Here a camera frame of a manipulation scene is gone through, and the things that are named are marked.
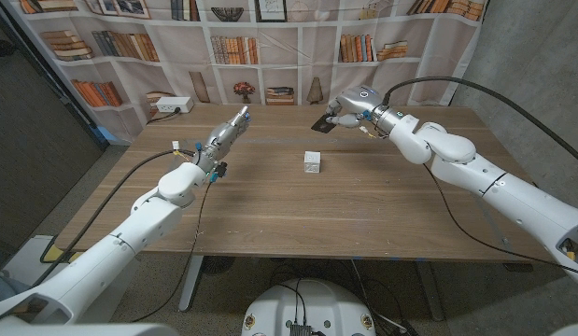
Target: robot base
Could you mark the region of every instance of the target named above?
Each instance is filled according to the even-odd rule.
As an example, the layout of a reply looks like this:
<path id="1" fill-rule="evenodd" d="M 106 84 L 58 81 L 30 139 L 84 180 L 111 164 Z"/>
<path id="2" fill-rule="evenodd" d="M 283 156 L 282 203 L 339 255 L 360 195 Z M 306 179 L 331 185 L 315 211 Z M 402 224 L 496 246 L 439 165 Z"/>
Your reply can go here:
<path id="1" fill-rule="evenodd" d="M 283 285 L 295 288 L 298 279 Z M 327 336 L 375 336 L 370 311 L 353 293 L 331 282 L 305 278 L 299 282 L 306 310 L 306 326 Z M 274 286 L 261 294 L 247 309 L 242 336 L 291 336 L 295 320 L 296 293 Z M 298 299 L 297 322 L 303 325 L 303 305 Z"/>

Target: table leg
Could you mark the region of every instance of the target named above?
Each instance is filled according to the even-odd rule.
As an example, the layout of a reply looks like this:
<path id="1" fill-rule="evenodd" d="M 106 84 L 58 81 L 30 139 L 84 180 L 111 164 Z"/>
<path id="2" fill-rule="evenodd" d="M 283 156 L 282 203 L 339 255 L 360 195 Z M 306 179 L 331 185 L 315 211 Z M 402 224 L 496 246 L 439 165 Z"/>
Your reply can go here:
<path id="1" fill-rule="evenodd" d="M 181 312 L 187 312 L 191 308 L 193 294 L 195 294 L 197 285 L 199 285 L 203 261 L 204 256 L 191 256 L 191 260 L 187 266 L 187 277 L 185 278 L 183 293 L 181 294 L 180 302 L 178 303 L 178 310 Z"/>
<path id="2" fill-rule="evenodd" d="M 426 294 L 428 306 L 430 307 L 431 317 L 434 321 L 444 321 L 444 311 L 438 296 L 438 288 L 436 286 L 436 278 L 434 277 L 431 264 L 427 261 L 416 262 L 417 273 L 421 280 L 421 286 Z"/>

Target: power strip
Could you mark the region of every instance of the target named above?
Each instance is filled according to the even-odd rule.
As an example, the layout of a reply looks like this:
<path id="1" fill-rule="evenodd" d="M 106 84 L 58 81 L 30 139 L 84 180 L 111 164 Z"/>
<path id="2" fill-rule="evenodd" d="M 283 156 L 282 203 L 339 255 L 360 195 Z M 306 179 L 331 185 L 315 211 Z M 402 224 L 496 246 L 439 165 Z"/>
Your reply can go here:
<path id="1" fill-rule="evenodd" d="M 189 113 L 193 108 L 193 100 L 191 97 L 162 97 L 156 103 L 158 111 L 164 113 L 175 112 L 176 108 L 180 108 L 181 113 Z"/>

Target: concrete wall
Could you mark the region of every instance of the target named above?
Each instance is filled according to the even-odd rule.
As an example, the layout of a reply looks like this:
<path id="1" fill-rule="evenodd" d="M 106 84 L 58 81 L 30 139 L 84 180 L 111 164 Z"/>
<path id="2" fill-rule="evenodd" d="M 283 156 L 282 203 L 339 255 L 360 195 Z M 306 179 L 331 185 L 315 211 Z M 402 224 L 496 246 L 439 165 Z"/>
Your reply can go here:
<path id="1" fill-rule="evenodd" d="M 578 0 L 491 0 L 464 78 L 509 97 L 578 150 Z M 452 105 L 473 108 L 541 189 L 578 207 L 578 161 L 557 143 L 481 92 L 459 87 Z"/>

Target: white cube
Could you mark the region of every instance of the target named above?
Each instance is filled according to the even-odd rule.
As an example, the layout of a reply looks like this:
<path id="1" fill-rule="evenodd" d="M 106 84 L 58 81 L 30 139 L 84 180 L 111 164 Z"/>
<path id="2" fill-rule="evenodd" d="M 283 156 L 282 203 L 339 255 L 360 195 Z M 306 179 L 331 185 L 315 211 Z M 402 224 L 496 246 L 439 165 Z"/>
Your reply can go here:
<path id="1" fill-rule="evenodd" d="M 305 172 L 319 173 L 319 152 L 305 152 Z"/>

